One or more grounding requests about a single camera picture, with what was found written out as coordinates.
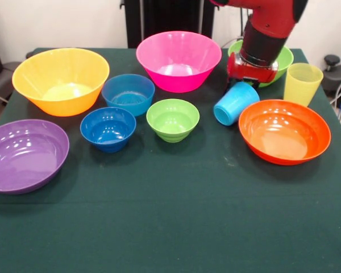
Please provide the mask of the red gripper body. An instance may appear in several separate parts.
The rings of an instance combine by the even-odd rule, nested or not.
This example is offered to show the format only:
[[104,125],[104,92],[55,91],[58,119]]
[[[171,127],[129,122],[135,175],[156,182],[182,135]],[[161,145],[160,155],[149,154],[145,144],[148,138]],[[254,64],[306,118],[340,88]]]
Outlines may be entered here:
[[258,67],[244,61],[239,52],[233,52],[228,58],[227,72],[232,80],[266,84],[275,79],[278,62],[274,61],[268,67]]

